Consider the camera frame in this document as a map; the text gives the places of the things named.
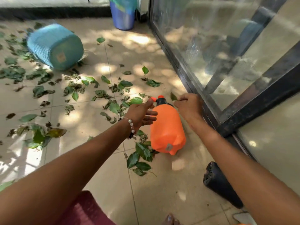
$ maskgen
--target left hand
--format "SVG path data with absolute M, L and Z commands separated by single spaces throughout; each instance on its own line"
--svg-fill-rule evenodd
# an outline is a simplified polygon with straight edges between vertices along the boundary
M 151 125 L 156 121 L 157 112 L 149 109 L 154 108 L 153 99 L 149 98 L 143 104 L 130 105 L 125 117 L 132 120 L 134 130 L 137 132 L 142 125 Z

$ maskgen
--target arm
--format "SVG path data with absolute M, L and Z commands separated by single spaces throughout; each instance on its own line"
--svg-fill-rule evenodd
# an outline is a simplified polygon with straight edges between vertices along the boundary
M 211 128 L 201 116 L 202 104 L 196 94 L 181 96 L 175 106 L 200 137 L 258 224 L 299 223 L 299 196 Z
M 151 99 L 130 106 L 125 117 L 135 131 L 156 120 L 145 116 L 157 115 L 152 107 Z M 53 224 L 130 132 L 123 119 L 0 192 L 0 225 Z

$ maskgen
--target orange object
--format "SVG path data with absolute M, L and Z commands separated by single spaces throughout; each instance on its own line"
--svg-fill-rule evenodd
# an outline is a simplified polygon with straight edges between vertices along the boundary
M 186 142 L 185 133 L 178 111 L 160 95 L 155 99 L 157 120 L 150 126 L 151 147 L 159 152 L 175 155 Z

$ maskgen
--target blue trash bin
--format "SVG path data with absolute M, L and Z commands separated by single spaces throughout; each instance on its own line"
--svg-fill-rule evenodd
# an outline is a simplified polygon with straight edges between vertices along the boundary
M 130 30 L 134 25 L 134 11 L 130 13 L 119 10 L 114 2 L 110 2 L 110 10 L 112 12 L 113 24 L 117 29 Z

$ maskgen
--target glass door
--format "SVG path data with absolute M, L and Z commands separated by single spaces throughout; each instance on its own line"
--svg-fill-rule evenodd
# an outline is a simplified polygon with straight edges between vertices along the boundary
M 150 27 L 223 136 L 299 90 L 299 5 L 150 0 Z

